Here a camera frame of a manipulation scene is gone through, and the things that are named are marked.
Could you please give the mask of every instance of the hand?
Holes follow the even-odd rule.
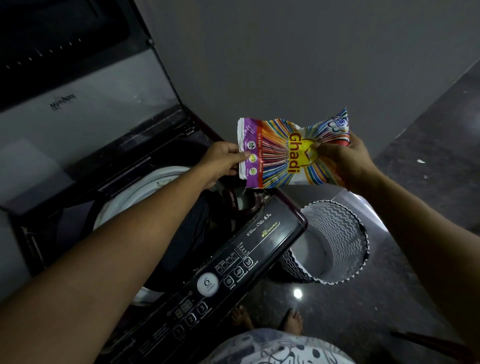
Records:
[[[204,177],[204,189],[212,188],[220,177],[238,174],[238,164],[250,154],[249,151],[239,153],[236,144],[216,142],[193,169],[199,170]]]
[[[362,140],[350,132],[350,144],[341,146],[329,143],[314,143],[320,158],[328,157],[336,163],[338,173],[345,181],[345,187],[355,194],[364,194],[371,188],[377,177],[383,174],[375,166]]]

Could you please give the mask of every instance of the whirlpool logo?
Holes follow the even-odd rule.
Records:
[[[73,99],[76,98],[74,94],[70,94],[68,96],[57,97],[57,100],[50,104],[52,110],[57,111],[60,109],[62,104],[70,103]]]

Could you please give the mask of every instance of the detergent packet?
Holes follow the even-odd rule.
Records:
[[[241,118],[238,121],[239,150],[252,154],[239,166],[239,176],[248,188],[274,188],[287,184],[344,186],[335,163],[311,148],[315,142],[347,146],[348,114],[300,128],[284,119],[270,121]]]

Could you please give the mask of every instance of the forearm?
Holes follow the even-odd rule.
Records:
[[[2,362],[93,362],[204,180],[200,169],[180,176],[98,228],[10,298],[0,309]]]
[[[419,279],[480,357],[480,238],[378,174],[362,190]]]

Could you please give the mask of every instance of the laundry basket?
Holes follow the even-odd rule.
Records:
[[[302,282],[328,285],[350,280],[363,270],[370,247],[357,215],[331,200],[313,202],[301,212],[308,228],[280,258],[284,270]]]

